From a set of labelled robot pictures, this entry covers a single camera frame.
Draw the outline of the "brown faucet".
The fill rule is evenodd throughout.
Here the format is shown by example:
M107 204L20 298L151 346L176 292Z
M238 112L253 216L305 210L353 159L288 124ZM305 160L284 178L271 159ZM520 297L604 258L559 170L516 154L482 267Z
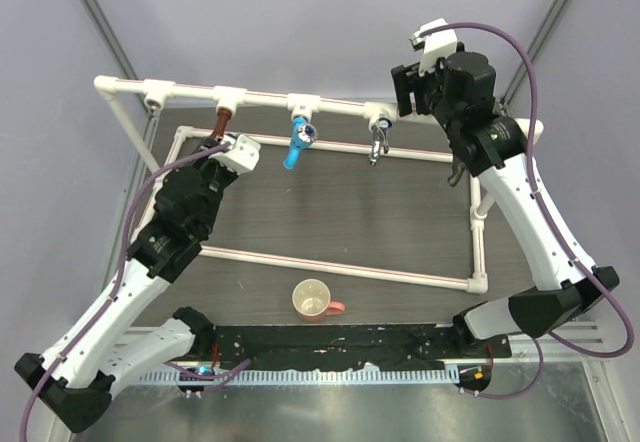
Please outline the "brown faucet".
M211 133L211 136L216 140L221 140L224 137L227 125L233 118L234 112L228 108L221 107L217 109L217 119L215 127Z

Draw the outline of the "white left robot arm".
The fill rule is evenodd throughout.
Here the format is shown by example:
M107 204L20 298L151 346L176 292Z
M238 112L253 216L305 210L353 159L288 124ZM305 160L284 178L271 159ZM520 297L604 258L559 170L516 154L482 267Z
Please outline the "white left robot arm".
M36 402L78 434L149 370L183 356L200 361L211 353L214 326L191 307L177 309L159 328L122 348L116 344L201 253L225 189L259 160L260 149L247 147L246 141L243 135L206 137L191 155L145 180L145 187L162 183L154 214L135 237L124 229L112 281L55 344L41 354L23 354L14 366L31 389L20 440L27 438Z

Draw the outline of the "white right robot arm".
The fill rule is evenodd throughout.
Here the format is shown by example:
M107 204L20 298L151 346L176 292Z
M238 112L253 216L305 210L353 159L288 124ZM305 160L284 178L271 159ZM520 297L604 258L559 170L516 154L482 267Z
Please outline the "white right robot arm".
M526 172L526 137L513 118L495 109L496 72L486 56L456 52L439 57L431 71L400 65L391 77L402 116L431 115L443 128L455 161L461 163L492 196L529 264L533 287L510 297L469 308L453 319L451 342L457 353L472 357L488 339L511 332L538 338L586 313L612 290L619 276L599 267L573 239L565 223L557 224L572 251L566 253L544 219Z

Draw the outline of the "chrome faucet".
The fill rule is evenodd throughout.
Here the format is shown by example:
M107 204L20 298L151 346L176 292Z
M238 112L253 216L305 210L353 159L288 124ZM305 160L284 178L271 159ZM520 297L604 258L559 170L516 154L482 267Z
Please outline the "chrome faucet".
M378 118L369 124L372 142L368 163L371 167L376 166L380 157L389 152L389 131L391 127L392 122L386 117Z

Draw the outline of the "dark bronze lever faucet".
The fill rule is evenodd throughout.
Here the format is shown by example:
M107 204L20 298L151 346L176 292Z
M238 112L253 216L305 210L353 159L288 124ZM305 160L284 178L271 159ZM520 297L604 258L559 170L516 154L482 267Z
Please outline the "dark bronze lever faucet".
M464 178L473 176L471 172L472 160L460 158L457 155L452 156L451 173L447 177L447 183L450 187L458 186Z

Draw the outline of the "blue plastic faucet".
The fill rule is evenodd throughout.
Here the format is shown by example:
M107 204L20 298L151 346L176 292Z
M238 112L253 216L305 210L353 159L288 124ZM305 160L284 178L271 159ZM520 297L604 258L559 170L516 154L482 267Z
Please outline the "blue plastic faucet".
M293 170L300 158L301 153L311 147L318 137L316 127L305 117L296 116L292 120L292 133L289 149L283 166L287 170Z

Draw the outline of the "pink mug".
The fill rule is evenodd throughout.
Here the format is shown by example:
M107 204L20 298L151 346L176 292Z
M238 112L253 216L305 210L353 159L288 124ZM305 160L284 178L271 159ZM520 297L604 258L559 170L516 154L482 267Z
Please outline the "pink mug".
M329 287L318 279L299 282L292 292L291 301L297 315L312 323L342 315L346 310L343 303L332 299Z

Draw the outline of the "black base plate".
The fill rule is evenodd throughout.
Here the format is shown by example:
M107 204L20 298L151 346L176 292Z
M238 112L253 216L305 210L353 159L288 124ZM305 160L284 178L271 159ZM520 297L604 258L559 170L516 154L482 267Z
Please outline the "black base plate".
M508 338L464 344L454 328L435 324L227 325L175 361L216 361L231 369L342 372L370 363L383 371L441 368L445 359L507 359Z

